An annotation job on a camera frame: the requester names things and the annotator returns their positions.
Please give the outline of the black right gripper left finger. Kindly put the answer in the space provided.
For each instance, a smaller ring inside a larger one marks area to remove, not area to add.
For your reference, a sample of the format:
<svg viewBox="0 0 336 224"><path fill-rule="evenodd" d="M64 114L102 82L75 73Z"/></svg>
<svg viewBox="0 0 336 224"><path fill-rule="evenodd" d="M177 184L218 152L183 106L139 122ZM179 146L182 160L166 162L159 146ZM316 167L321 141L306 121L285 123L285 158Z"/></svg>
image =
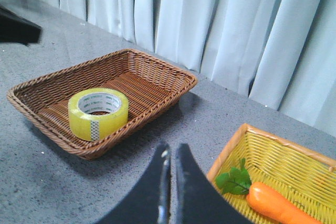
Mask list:
<svg viewBox="0 0 336 224"><path fill-rule="evenodd" d="M170 201L171 151L163 142L133 188L97 223L169 223Z"/></svg>

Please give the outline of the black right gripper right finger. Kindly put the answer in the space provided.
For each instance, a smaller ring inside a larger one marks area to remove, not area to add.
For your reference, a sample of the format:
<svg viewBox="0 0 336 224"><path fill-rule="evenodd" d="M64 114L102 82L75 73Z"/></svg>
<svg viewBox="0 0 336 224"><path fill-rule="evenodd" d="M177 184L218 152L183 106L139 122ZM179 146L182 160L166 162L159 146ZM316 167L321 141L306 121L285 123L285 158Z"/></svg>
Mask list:
<svg viewBox="0 0 336 224"><path fill-rule="evenodd" d="M176 186L176 223L251 223L215 190L187 144L176 152Z"/></svg>

